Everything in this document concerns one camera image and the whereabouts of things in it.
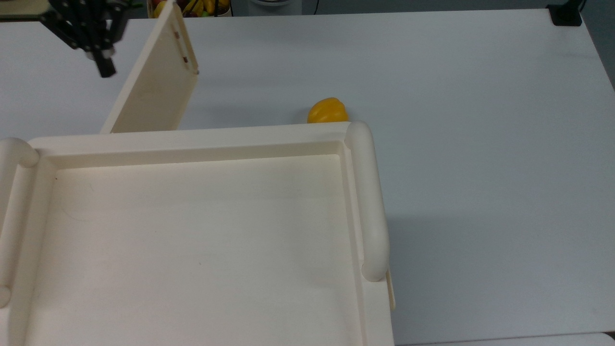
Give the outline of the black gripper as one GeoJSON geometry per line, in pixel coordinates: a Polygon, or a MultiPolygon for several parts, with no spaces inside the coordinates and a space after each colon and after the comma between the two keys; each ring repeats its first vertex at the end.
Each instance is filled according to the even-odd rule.
{"type": "Polygon", "coordinates": [[[39,21],[70,48],[82,49],[101,77],[116,74],[112,57],[129,21],[127,0],[50,0],[39,21]]]}

